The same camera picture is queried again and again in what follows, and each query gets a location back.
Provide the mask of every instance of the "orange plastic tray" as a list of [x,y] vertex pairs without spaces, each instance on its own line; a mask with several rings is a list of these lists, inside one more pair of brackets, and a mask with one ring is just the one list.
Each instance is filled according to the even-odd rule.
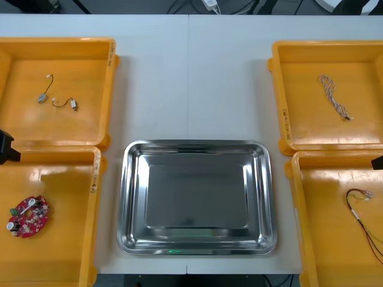
[[[109,38],[0,38],[0,129],[14,146],[110,145],[115,41]],[[50,83],[48,99],[38,103]],[[72,97],[78,103],[75,112]]]
[[[350,197],[350,202],[368,229],[383,240],[383,170],[373,170],[370,162],[381,155],[383,151],[297,152],[286,164],[302,257],[302,287],[383,286],[383,265],[345,201],[350,188],[373,192],[369,201]],[[383,250],[382,243],[374,242]]]
[[[269,60],[285,155],[295,151],[383,149],[383,41],[276,42]],[[320,75],[336,84],[327,99]]]
[[[102,172],[96,147],[18,148],[20,163],[0,166],[0,285],[86,287],[93,266]],[[47,225],[33,237],[14,237],[6,228],[9,209],[29,196],[50,204]]]

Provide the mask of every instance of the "stainless steel tray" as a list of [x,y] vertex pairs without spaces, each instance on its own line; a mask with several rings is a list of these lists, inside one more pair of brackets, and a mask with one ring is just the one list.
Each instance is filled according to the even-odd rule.
[[135,255],[267,254],[270,158],[251,141],[135,141],[123,160],[117,242]]

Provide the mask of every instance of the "white table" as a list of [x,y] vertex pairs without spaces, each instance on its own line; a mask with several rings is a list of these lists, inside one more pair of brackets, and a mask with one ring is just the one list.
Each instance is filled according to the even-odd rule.
[[[294,210],[277,147],[267,59],[280,39],[379,39],[383,17],[0,15],[0,36],[110,36],[115,79],[95,265],[101,273],[300,273]],[[255,139],[271,156],[278,243],[262,257],[136,257],[115,240],[123,151],[136,139]]]

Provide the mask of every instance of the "capacitor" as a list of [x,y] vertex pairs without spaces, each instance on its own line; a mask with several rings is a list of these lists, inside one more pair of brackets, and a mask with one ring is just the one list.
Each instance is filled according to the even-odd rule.
[[10,231],[17,231],[20,228],[20,224],[18,222],[8,222],[7,229]]
[[40,206],[40,205],[41,205],[41,201],[39,201],[38,199],[30,199],[30,200],[28,201],[28,205],[29,205],[29,206],[37,207],[37,206]]

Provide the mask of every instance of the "black object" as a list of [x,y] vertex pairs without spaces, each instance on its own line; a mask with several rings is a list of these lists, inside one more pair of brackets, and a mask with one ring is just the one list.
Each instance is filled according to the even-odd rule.
[[14,138],[11,135],[0,130],[0,164],[4,164],[7,160],[20,161],[20,153],[11,148],[12,141]]
[[372,168],[374,170],[381,170],[383,169],[383,155],[381,157],[378,157],[371,161]]

